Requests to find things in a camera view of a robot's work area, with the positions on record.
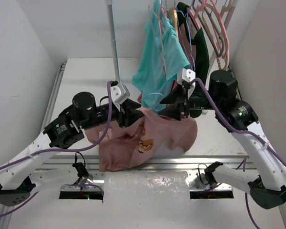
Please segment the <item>pink t shirt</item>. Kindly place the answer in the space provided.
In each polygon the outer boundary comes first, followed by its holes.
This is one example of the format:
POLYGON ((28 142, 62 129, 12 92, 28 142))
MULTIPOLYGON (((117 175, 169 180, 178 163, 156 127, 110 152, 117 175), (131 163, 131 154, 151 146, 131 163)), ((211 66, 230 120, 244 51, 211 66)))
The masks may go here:
POLYGON ((181 121, 161 117, 151 109, 141 108, 143 117, 129 127, 119 127, 112 121, 85 131, 89 142, 99 143, 99 168, 101 172, 113 172, 137 167, 152 158, 155 152, 168 142, 168 148, 188 151, 197 138, 196 120, 186 118, 181 121))

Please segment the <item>light blue wire hanger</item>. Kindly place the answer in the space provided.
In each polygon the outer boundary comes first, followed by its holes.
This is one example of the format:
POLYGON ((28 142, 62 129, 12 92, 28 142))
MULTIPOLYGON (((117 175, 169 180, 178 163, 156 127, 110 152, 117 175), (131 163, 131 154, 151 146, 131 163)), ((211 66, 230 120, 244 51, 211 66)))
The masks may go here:
POLYGON ((162 99, 163 95, 161 93, 158 92, 150 93, 142 97, 142 105, 145 108, 150 108, 157 114, 166 107, 164 104, 160 104, 162 99))

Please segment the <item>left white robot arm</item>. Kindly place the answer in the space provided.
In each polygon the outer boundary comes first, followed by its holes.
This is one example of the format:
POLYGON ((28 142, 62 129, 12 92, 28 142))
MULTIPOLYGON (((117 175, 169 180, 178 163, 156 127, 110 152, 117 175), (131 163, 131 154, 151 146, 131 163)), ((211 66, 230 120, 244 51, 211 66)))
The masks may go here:
POLYGON ((0 166, 0 204, 13 207, 30 195, 54 185, 75 184, 89 173, 82 162, 63 169, 39 171, 52 156, 67 152, 69 147, 84 139, 84 131, 117 121, 128 127, 143 117, 140 104, 126 99, 121 110, 113 102, 97 106, 93 94, 80 92, 72 104, 49 123, 38 137, 10 162, 0 166))

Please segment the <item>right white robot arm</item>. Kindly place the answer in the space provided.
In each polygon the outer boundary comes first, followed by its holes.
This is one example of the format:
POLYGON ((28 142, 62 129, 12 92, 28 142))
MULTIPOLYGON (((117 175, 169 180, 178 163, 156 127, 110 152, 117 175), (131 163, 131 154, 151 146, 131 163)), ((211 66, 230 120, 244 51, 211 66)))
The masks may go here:
POLYGON ((248 174, 214 162, 199 176, 201 184, 226 183, 249 194, 260 207, 275 208, 286 203, 286 162, 272 148, 251 105, 236 97, 237 86, 229 71, 212 72, 205 86, 194 71, 183 69, 177 86, 162 99, 167 107, 159 115, 181 120, 192 117, 195 110, 214 110, 215 118, 244 148, 257 172, 248 174))

